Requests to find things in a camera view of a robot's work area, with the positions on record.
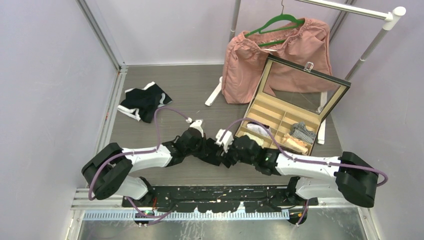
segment clothes rack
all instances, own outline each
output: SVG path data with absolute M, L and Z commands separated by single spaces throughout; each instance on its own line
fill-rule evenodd
M 372 42 L 369 44 L 369 46 L 366 48 L 366 50 L 363 52 L 363 54 L 356 61 L 356 63 L 350 69 L 349 73 L 344 78 L 346 81 L 350 81 L 352 79 L 352 77 L 355 75 L 358 69 L 362 66 L 362 64 L 364 64 L 364 62 L 367 60 L 370 54 L 374 51 L 376 46 L 381 42 L 384 36 L 388 33 L 388 31 L 390 31 L 396 25 L 399 19 L 402 16 L 404 16 L 406 13 L 406 9 L 403 6 L 398 6 L 392 12 L 385 13 L 385 12 L 369 10 L 369 9 L 360 8 L 360 7 L 356 7 L 349 4 L 343 4 L 343 3 L 332 2 L 327 0 L 295 0 L 295 1 L 318 5 L 325 8 L 336 9 L 336 10 L 340 10 L 347 13 L 358 14 L 358 15 L 375 18 L 375 19 L 381 19 L 385 21 L 381 30 L 378 32 L 378 34 L 375 36 L 375 38 L 372 40 Z M 240 11 L 240 4 L 241 4 L 241 0 L 235 0 L 234 14 L 233 14 L 232 24 L 230 29 L 230 38 L 229 38 L 230 41 L 235 36 L 237 19 L 238 19 L 239 11 Z M 212 92 L 212 94 L 204 103 L 207 106 L 211 106 L 214 103 L 215 99 L 217 98 L 218 94 L 220 93 L 222 89 L 222 80 L 223 80 L 223 77 L 220 77 L 218 86 L 216 86 L 215 90 Z M 320 104 L 322 106 L 323 104 L 325 105 L 326 103 L 327 103 L 327 92 L 323 92 L 321 93 Z M 325 127 L 326 127 L 326 121 L 324 120 L 321 124 L 321 128 L 319 129 L 319 132 L 317 135 L 317 142 L 319 144 L 324 144 Z

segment box lid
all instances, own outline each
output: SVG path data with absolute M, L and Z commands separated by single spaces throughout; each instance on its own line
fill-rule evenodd
M 284 105 L 289 112 L 321 124 L 351 83 L 313 67 L 313 62 L 302 66 L 270 54 L 248 110 L 256 98 L 261 98 Z

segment gray floor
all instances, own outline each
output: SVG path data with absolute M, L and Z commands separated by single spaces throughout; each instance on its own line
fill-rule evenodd
M 221 94 L 208 107 L 206 99 L 218 84 L 222 65 L 180 65 L 180 66 L 132 66 L 128 69 L 123 90 L 142 89 L 146 84 L 156 82 L 172 99 L 169 105 L 192 119 L 203 119 L 207 137 L 214 137 L 219 129 L 244 116 L 247 104 L 227 104 Z M 170 141 L 188 128 L 188 124 L 172 111 L 162 111 L 158 116 L 161 141 Z M 156 144 L 155 125 L 137 122 L 118 112 L 116 114 L 110 142 L 117 142 L 124 148 L 146 148 Z M 342 153 L 333 120 L 327 118 L 325 144 L 316 144 L 312 155 L 320 157 L 337 156 Z M 236 164 L 230 169 L 213 166 L 194 157 L 187 157 L 183 163 L 167 168 L 149 168 L 135 173 L 145 177 L 152 185 L 264 185 L 286 184 L 290 177 L 266 176 L 252 166 Z

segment black and white clothing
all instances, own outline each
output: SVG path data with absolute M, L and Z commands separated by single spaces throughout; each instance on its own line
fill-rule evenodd
M 119 104 L 118 111 L 137 121 L 151 123 L 156 109 L 170 102 L 172 102 L 170 96 L 152 81 L 143 89 L 126 90 L 125 99 Z

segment pink garment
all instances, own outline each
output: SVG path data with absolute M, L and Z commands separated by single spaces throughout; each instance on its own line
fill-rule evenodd
M 320 20 L 305 18 L 302 26 L 245 37 L 243 31 L 227 46 L 222 71 L 222 94 L 229 104 L 249 103 L 255 94 L 269 53 L 304 66 L 313 63 L 313 69 L 331 75 L 329 57 L 329 26 Z M 258 44 L 285 40 L 284 43 L 259 47 Z M 274 63 L 264 92 L 275 96 L 274 90 L 316 93 L 334 90 L 337 86 L 319 77 Z

